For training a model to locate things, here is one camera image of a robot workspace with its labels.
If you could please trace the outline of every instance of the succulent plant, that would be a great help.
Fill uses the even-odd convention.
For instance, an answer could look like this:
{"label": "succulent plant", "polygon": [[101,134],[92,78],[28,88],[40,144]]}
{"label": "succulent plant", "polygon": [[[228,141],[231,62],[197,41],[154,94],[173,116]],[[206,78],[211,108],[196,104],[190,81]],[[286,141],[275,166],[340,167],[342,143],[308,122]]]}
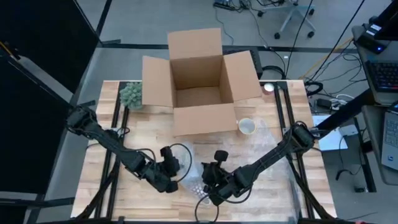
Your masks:
{"label": "succulent plant", "polygon": [[142,108],[142,83],[131,82],[120,91],[120,102],[130,110]]}

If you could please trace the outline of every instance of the floor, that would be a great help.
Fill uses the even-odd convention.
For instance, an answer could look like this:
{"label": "floor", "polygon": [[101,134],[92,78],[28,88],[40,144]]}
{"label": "floor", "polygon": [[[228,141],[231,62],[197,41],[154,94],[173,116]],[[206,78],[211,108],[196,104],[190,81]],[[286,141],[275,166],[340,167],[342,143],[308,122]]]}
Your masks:
{"label": "floor", "polygon": [[[98,25],[106,0],[78,0],[80,7],[85,13],[91,25]],[[300,4],[308,4],[310,1],[303,0]],[[317,31],[311,38],[307,38],[310,31],[303,26],[297,39],[297,47],[323,47],[332,48],[337,41],[341,31],[346,26],[350,17],[360,4],[360,0],[314,0],[316,5],[314,15],[310,18],[316,26]],[[365,1],[358,15],[341,39],[341,43],[352,37],[351,27],[361,25],[369,17],[378,15],[390,0]],[[281,33],[279,40],[274,39],[274,33],[279,30],[283,23],[286,12],[267,12],[262,18],[251,15],[249,11],[240,14],[237,12],[215,9],[211,6],[212,0],[113,0],[108,17],[101,33],[101,40],[121,39],[124,44],[166,44],[167,33],[175,30],[200,29],[208,27],[221,27],[216,20],[224,22],[227,33],[233,37],[233,45],[270,45],[279,47],[290,47],[301,22],[298,17],[293,17],[285,31]],[[260,5],[253,1],[253,8],[260,9]],[[267,43],[258,35],[261,33]],[[232,40],[223,34],[223,44],[231,45]],[[278,52],[285,63],[288,61],[289,52]],[[142,56],[150,55],[168,58],[168,50],[136,50],[136,49],[96,49],[90,65],[86,71],[86,80],[83,84],[79,102],[97,100],[99,97],[103,80],[140,80]],[[296,79],[305,74],[309,68],[326,53],[295,52],[290,59],[288,78]],[[283,67],[280,58],[272,52],[260,52],[262,66],[278,65]],[[57,85],[54,80],[43,75],[40,68],[24,59],[23,64],[41,79],[47,80],[49,85],[58,91],[65,99],[70,99],[71,94]],[[359,64],[354,60],[338,59],[331,64],[322,75],[322,79],[336,77],[344,71],[357,67]],[[350,71],[341,78],[323,82],[327,92],[342,89],[349,83],[349,79],[355,75],[358,68]],[[356,80],[364,78],[361,71]],[[280,75],[274,72],[264,72],[262,79],[280,79]],[[366,82],[359,82],[345,89],[341,93],[357,96],[368,88]],[[55,169],[55,175],[51,181],[47,199],[73,197],[76,192],[81,167],[84,160],[84,148],[87,141],[83,138],[68,134],[63,145],[60,159]],[[345,166],[352,170],[358,168],[358,142],[348,140],[349,149],[343,151]],[[323,154],[326,172],[329,177],[330,187],[335,201],[337,214],[340,218],[349,219],[377,212],[363,217],[362,220],[374,223],[395,223],[398,218],[396,207],[398,206],[398,190],[396,187],[387,186],[382,183],[377,170],[376,160],[372,153],[369,154],[370,162],[376,181],[377,193],[354,193],[354,186],[363,186],[362,172],[352,177],[343,175],[337,182],[335,174],[340,166],[337,151]],[[39,222],[65,220],[69,218],[72,207],[58,207],[43,209],[40,213]]]}

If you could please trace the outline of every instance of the wooden tabletop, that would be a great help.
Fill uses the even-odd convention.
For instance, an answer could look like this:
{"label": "wooden tabletop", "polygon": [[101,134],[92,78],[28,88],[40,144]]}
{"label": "wooden tabletop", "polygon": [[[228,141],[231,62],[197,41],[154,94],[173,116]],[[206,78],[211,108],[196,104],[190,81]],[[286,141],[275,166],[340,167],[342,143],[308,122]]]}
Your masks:
{"label": "wooden tabletop", "polygon": [[[303,121],[309,127],[313,126],[303,82],[289,80],[287,83],[295,120]],[[96,110],[98,122],[103,128],[111,126],[118,87],[119,81],[103,83]],[[283,92],[281,91],[280,94],[285,120],[288,121]],[[238,101],[234,103],[234,106],[238,119],[254,118],[256,121],[264,121],[267,128],[262,127],[261,134],[268,138],[264,140],[256,136],[247,137],[238,132],[174,138],[171,132],[172,109],[145,106],[139,111],[130,111],[127,127],[131,129],[131,132],[126,135],[124,145],[136,149],[150,148],[154,150],[157,158],[161,158],[159,150],[162,147],[176,142],[190,142],[195,151],[195,160],[199,162],[212,162],[215,151],[225,149],[229,152],[229,157],[222,167],[232,171],[259,159],[267,151],[270,151],[282,137],[274,95],[263,95],[262,98]],[[124,110],[121,108],[118,127],[121,126],[123,112]],[[82,212],[97,192],[100,186],[104,157],[105,150],[101,146],[93,146],[87,150],[72,217]],[[303,161],[310,190],[327,212],[336,216],[321,153],[313,149],[309,150],[304,154]],[[289,181],[288,173],[289,168],[286,161],[282,160],[274,164],[258,177],[249,200],[239,205],[221,204],[218,220],[221,222],[287,221],[295,213],[292,184]],[[108,204],[108,195],[109,190],[104,198],[103,217]],[[241,200],[245,196],[246,194],[240,198],[232,197],[231,200]],[[305,215],[307,211],[305,211],[301,191],[299,191],[298,197],[301,201],[302,213]],[[138,180],[122,166],[119,173],[113,220],[124,216],[126,220],[130,221],[194,221],[193,212],[197,202],[198,198],[181,185],[178,191],[172,194],[158,193],[146,181]],[[201,205],[198,209],[200,220],[212,220],[215,214],[214,206]]]}

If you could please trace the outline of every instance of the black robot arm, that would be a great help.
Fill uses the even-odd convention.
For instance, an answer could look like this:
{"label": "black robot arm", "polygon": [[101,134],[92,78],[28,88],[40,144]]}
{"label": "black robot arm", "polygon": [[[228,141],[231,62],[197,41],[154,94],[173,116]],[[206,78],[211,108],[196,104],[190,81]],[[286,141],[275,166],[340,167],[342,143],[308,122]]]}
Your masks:
{"label": "black robot arm", "polygon": [[228,153],[217,151],[215,159],[218,162],[203,163],[202,179],[206,185],[205,191],[215,205],[223,203],[232,195],[239,197],[251,189],[262,171],[292,152],[306,152],[313,147],[314,140],[306,125],[296,123],[284,134],[277,147],[253,164],[238,167],[230,173],[220,167],[221,161],[226,160]]}
{"label": "black robot arm", "polygon": [[129,172],[139,179],[146,179],[157,191],[171,193],[178,189],[177,182],[171,181],[171,177],[177,175],[180,166],[170,147],[160,150],[164,161],[156,163],[153,158],[140,151],[141,149],[124,147],[119,143],[117,133],[104,130],[97,123],[95,112],[84,106],[71,110],[67,129],[77,135],[97,140],[103,147],[115,153]]}

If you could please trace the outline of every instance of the cardboard box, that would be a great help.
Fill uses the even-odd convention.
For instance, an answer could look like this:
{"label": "cardboard box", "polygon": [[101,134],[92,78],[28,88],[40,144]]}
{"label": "cardboard box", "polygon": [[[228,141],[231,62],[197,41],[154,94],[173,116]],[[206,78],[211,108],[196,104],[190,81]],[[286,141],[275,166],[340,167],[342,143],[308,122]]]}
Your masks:
{"label": "cardboard box", "polygon": [[169,34],[170,60],[142,59],[143,105],[174,108],[174,135],[236,130],[234,101],[261,96],[249,51],[223,56],[221,29]]}

